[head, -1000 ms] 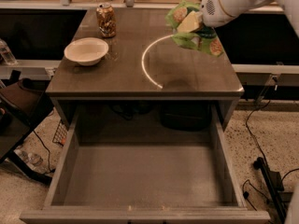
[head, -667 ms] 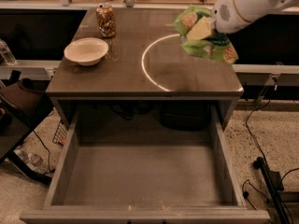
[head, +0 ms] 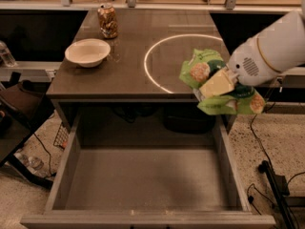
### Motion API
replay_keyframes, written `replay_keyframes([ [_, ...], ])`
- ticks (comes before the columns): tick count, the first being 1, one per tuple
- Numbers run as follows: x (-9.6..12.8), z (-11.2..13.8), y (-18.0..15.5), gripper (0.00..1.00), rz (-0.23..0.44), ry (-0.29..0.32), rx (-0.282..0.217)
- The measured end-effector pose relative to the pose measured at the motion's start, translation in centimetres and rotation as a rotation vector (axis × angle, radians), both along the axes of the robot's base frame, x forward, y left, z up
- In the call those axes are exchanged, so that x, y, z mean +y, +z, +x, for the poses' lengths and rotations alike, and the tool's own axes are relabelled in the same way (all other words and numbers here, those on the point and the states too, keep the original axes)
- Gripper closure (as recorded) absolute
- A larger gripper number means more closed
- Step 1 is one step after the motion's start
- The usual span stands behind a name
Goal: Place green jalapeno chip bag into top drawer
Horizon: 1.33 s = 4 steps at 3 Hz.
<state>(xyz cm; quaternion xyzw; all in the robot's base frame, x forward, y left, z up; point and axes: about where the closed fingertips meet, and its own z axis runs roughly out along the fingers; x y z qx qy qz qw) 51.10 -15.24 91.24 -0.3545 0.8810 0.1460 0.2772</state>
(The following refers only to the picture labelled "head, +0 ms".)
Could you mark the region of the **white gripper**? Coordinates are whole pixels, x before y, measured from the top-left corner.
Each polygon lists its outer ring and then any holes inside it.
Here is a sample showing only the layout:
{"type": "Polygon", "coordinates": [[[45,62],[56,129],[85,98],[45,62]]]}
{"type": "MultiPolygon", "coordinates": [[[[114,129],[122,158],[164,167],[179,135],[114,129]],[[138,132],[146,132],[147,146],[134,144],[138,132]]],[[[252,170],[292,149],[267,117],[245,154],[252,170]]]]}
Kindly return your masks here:
{"type": "Polygon", "coordinates": [[[249,38],[234,50],[228,61],[228,68],[217,71],[200,87],[199,91],[205,98],[233,91],[237,79],[243,85],[258,86],[280,74],[267,60],[258,35],[249,38]]]}

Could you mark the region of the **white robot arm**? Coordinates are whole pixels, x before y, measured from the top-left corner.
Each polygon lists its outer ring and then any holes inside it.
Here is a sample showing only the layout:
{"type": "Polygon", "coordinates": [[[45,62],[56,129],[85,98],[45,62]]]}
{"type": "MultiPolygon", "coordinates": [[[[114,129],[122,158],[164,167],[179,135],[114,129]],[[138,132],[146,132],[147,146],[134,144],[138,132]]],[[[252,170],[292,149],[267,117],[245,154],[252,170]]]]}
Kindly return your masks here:
{"type": "Polygon", "coordinates": [[[238,46],[226,66],[193,93],[205,100],[232,92],[238,83],[258,86],[304,63],[303,10],[293,10],[238,46]]]}

